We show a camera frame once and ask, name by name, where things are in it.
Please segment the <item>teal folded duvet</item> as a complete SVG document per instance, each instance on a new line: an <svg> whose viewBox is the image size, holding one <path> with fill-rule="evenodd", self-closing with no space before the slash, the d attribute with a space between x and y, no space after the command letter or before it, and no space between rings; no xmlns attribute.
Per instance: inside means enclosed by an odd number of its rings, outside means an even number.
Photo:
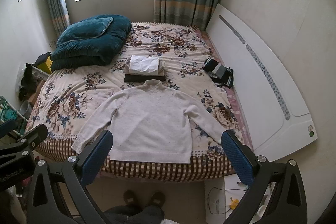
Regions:
<svg viewBox="0 0 336 224"><path fill-rule="evenodd" d="M119 53L131 30L131 21L122 15L105 14L91 18L113 17L113 23L105 33L92 39L69 42L51 54L52 71L60 69L75 69L82 66L100 65L106 66Z"/></svg>

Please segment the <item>black folded garment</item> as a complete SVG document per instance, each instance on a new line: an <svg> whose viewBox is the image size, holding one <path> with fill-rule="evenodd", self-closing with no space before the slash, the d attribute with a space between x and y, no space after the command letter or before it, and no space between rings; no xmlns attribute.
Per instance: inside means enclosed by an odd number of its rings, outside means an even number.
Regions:
<svg viewBox="0 0 336 224"><path fill-rule="evenodd" d="M165 76L148 76L148 75L129 75L125 74L123 81L125 83L144 83L147 80L165 81Z"/></svg>

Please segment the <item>white folded garment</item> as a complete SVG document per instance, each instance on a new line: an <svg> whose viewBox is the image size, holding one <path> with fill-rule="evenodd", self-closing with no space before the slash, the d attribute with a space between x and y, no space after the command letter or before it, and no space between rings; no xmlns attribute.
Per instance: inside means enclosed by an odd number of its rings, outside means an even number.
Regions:
<svg viewBox="0 0 336 224"><path fill-rule="evenodd" d="M145 57L132 55L129 71L139 75L157 75L159 70L159 57Z"/></svg>

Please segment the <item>yellow box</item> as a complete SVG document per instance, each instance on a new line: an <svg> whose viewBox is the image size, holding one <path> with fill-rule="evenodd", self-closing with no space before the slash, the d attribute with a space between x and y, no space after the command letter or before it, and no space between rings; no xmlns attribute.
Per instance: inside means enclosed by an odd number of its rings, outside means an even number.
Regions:
<svg viewBox="0 0 336 224"><path fill-rule="evenodd" d="M47 57L46 61L44 62L45 65L45 71L50 75L52 73L51 65L53 61L51 60L51 57Z"/></svg>

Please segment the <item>white headboard panel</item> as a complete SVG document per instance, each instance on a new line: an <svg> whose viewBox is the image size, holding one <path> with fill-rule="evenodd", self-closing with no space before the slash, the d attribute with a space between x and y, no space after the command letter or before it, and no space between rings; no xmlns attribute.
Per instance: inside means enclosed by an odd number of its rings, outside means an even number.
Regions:
<svg viewBox="0 0 336 224"><path fill-rule="evenodd" d="M286 157L318 139L294 80L266 43L241 19L217 5L207 35L226 67L256 155Z"/></svg>

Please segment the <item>small yellow object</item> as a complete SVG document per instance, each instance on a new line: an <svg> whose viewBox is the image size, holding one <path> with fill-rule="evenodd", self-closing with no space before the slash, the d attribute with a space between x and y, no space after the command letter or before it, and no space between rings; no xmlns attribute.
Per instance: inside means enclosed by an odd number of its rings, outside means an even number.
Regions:
<svg viewBox="0 0 336 224"><path fill-rule="evenodd" d="M229 204L229 208L230 210L234 210L237 205L239 204L239 200L237 198L230 198L230 204Z"/></svg>

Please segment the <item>beige folded garment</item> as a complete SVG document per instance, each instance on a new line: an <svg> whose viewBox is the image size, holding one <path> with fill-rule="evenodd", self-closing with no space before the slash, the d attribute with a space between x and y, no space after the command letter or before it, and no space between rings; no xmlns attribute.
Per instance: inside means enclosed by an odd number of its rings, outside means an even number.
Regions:
<svg viewBox="0 0 336 224"><path fill-rule="evenodd" d="M164 76L165 62L160 57L132 55L125 61L123 72L127 75Z"/></svg>

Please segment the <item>right brown slipper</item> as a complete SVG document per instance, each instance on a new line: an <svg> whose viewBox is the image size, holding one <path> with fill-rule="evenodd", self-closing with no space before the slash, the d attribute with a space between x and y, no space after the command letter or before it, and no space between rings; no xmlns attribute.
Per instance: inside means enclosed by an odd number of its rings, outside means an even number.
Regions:
<svg viewBox="0 0 336 224"><path fill-rule="evenodd" d="M148 203L149 206L157 206L162 208L165 204L166 198L162 192L155 192Z"/></svg>

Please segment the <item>teal velvet pillow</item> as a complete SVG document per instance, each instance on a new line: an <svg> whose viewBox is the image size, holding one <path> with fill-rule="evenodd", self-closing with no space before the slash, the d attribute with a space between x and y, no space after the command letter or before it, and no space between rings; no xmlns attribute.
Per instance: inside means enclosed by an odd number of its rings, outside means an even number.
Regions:
<svg viewBox="0 0 336 224"><path fill-rule="evenodd" d="M113 23L113 20L113 17L89 18L74 23L60 35L56 46L60 47L69 42L98 38L105 33L107 28Z"/></svg>

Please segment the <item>floral bed quilt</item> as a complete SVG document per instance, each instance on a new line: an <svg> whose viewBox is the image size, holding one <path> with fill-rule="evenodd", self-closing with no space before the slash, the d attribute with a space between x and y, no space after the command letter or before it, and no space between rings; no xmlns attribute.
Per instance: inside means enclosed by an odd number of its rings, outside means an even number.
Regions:
<svg viewBox="0 0 336 224"><path fill-rule="evenodd" d="M187 182L232 174L221 133L252 141L234 91L204 71L210 57L217 53L194 27L134 23L109 65L50 75L27 124L47 127L38 152L61 162L109 130L113 147L102 170L116 177Z"/></svg>

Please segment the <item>white knit sweater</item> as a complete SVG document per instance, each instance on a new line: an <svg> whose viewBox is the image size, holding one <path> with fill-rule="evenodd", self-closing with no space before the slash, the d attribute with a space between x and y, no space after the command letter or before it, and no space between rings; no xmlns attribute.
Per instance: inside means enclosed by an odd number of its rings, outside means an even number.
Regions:
<svg viewBox="0 0 336 224"><path fill-rule="evenodd" d="M112 160L188 164L191 122L221 143L225 129L201 102L159 80L147 80L105 100L80 129L72 149L81 153L107 127L113 135Z"/></svg>

